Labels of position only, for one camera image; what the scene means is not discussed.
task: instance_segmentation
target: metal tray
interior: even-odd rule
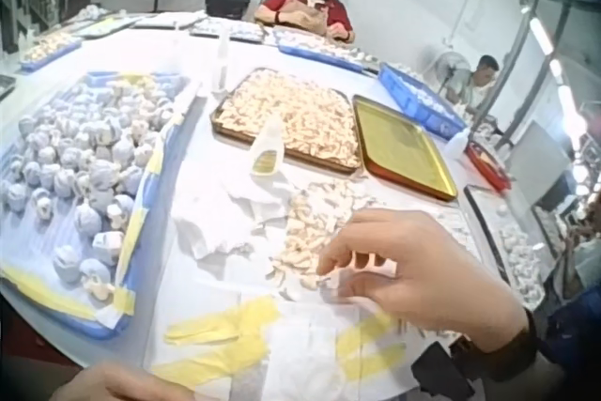
[[[137,21],[140,21],[142,19],[142,17],[140,18],[132,18],[132,17],[126,17],[126,18],[118,18],[118,17],[106,17],[96,23],[92,23],[91,25],[89,25],[86,28],[83,28],[81,30],[78,30],[77,32],[73,33],[73,36],[76,38],[81,38],[81,39],[100,39],[100,38],[105,38],[108,37],[109,35],[113,35],[116,32],[119,32],[121,30],[124,30],[128,27],[131,27],[134,23],[136,23]],[[108,22],[111,21],[113,22],[113,28],[105,31],[104,33],[94,33],[94,28],[98,27],[101,23],[104,22]]]
[[[10,93],[17,84],[17,79],[0,74],[0,100]]]
[[[355,96],[355,117],[370,173],[443,201],[457,188],[432,139],[421,126],[377,102]]]
[[[195,23],[194,26],[190,29],[190,35],[192,37],[200,37],[200,38],[213,38],[213,39],[218,38],[219,37],[218,33],[202,31],[201,29],[199,29],[200,27],[202,27],[203,22],[208,19],[210,19],[210,18],[205,18],[202,21]],[[236,32],[232,32],[230,34],[230,39],[232,41],[245,42],[247,44],[263,44],[263,40],[265,39],[267,32],[265,31],[265,28],[261,24],[258,24],[258,27],[261,32],[261,37],[257,37],[255,39],[255,38],[250,38],[248,35],[237,34]]]
[[[251,75],[253,75],[254,72],[258,71],[258,70],[272,70],[273,72],[277,72],[274,69],[268,69],[268,68],[257,68],[255,70],[253,70],[250,74],[248,74],[240,83],[239,85],[232,90],[226,97],[224,100],[222,100],[222,102],[219,104],[219,106],[215,109],[215,111],[213,113],[211,113],[210,115],[210,122],[213,128],[213,131],[217,134],[223,135],[227,138],[232,138],[236,141],[240,141],[242,143],[247,143],[249,145],[251,145],[254,141],[254,137],[251,135],[247,135],[246,133],[242,133],[241,131],[232,131],[230,129],[225,128],[224,126],[222,126],[221,124],[219,124],[217,122],[217,119],[219,118],[219,115],[223,112],[223,106],[225,105],[226,102],[228,102],[232,96],[236,93],[236,91],[238,90],[238,88],[240,88],[250,77]],[[336,93],[338,93],[340,96],[342,96],[343,98],[345,98],[346,100],[348,100],[348,97],[342,93],[341,91],[338,91],[336,89],[332,89],[332,91],[335,91]],[[357,134],[358,129],[357,129],[357,117],[355,116],[355,134]],[[360,146],[360,159],[361,159],[361,140],[359,140],[358,137],[358,142],[359,142],[359,146]],[[305,154],[303,152],[299,152],[296,149],[289,149],[286,148],[285,149],[285,155],[287,157],[290,157],[291,159],[295,159],[298,160],[300,162],[305,162],[305,163],[309,163],[312,164],[313,166],[316,166],[318,168],[323,168],[323,169],[328,169],[330,171],[339,173],[339,174],[345,174],[345,175],[351,175],[353,173],[355,173],[358,169],[361,169],[361,167],[357,167],[357,168],[351,168],[348,166],[344,166],[342,164],[340,164],[339,162],[333,162],[331,160],[324,160],[324,159],[319,159],[317,157],[314,157],[310,154]]]

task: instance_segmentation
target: wrist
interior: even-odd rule
[[[467,336],[484,353],[492,353],[506,347],[521,332],[529,328],[528,316],[524,308],[507,295],[506,302],[496,303],[493,312],[482,312],[479,324],[467,332]]]
[[[290,19],[290,13],[286,13],[286,12],[281,12],[279,13],[278,16],[280,23],[289,23],[289,19]]]

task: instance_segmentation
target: hand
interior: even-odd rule
[[[465,333],[483,352],[510,343],[528,318],[509,287],[486,272],[434,218],[420,211],[367,209],[355,214],[319,259],[317,274],[370,254],[376,265],[396,262],[396,277],[360,272],[339,296],[361,296],[386,312],[430,331]]]
[[[341,23],[333,23],[326,33],[330,39],[348,39],[349,33]]]
[[[311,28],[315,23],[316,19],[309,13],[304,11],[290,11],[288,13],[280,13],[281,23],[293,23],[302,28]]]
[[[51,397],[51,401],[84,400],[194,401],[194,393],[142,371],[102,363],[85,369]]]

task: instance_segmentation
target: yellow tape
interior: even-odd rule
[[[113,307],[121,314],[133,316],[135,306],[135,293],[123,286],[115,288],[113,294]]]
[[[195,390],[199,385],[250,368],[268,355],[268,347],[263,338],[244,335],[207,354],[182,361],[156,365],[151,371],[159,378]]]
[[[342,332],[336,339],[336,357],[343,360],[359,351],[365,344],[375,342],[397,324],[397,320],[378,313]]]
[[[65,296],[53,293],[37,276],[4,266],[2,275],[17,286],[27,298],[56,312],[96,321],[94,309]]]
[[[164,341],[171,345],[190,345],[254,335],[279,316],[273,298],[257,298],[219,314],[200,316],[172,325],[167,329]]]
[[[140,236],[140,231],[142,230],[145,217],[146,210],[144,208],[139,208],[131,214],[130,225],[125,233],[123,246],[121,248],[121,256],[119,257],[119,263],[116,267],[115,286],[123,285],[123,278],[125,277],[125,273],[130,265],[131,255],[133,254],[133,249],[135,248],[135,242]]]
[[[405,358],[405,345],[393,345],[366,357],[356,357],[341,362],[347,380],[370,378],[378,373],[395,368]]]
[[[150,160],[148,161],[148,164],[146,165],[146,170],[150,174],[158,175],[161,173],[161,170],[162,170],[162,146],[161,147],[155,146],[154,152],[152,152],[152,155],[150,156]]]

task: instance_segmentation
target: woman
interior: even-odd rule
[[[343,42],[355,40],[347,9],[338,0],[266,0],[254,18],[267,25],[291,25]]]

